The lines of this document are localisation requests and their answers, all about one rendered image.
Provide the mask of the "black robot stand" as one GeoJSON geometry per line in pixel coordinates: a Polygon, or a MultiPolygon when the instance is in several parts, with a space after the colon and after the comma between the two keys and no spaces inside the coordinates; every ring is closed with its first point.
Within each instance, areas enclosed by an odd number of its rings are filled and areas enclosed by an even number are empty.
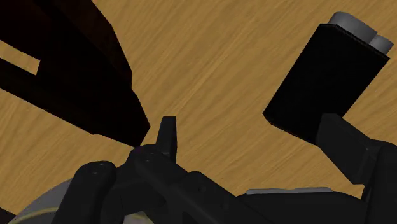
{"type": "Polygon", "coordinates": [[[319,24],[263,115],[314,144],[322,115],[344,116],[388,60],[341,26],[319,24]]]}

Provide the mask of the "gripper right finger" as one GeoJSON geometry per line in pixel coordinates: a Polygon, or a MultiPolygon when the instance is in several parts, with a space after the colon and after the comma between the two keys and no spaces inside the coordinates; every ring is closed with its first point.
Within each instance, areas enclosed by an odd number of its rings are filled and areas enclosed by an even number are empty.
{"type": "Polygon", "coordinates": [[[397,145],[370,139],[337,114],[326,113],[316,146],[352,184],[364,186],[365,224],[397,224],[397,145]]]}

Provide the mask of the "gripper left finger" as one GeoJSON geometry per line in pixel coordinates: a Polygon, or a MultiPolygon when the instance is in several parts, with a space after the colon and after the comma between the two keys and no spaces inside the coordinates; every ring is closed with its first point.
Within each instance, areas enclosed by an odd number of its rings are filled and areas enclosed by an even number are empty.
{"type": "Polygon", "coordinates": [[[201,172],[178,166],[176,149],[176,119],[165,116],[156,143],[134,148],[122,166],[81,166],[51,224],[122,224],[141,211],[156,224],[267,224],[201,172]]]}

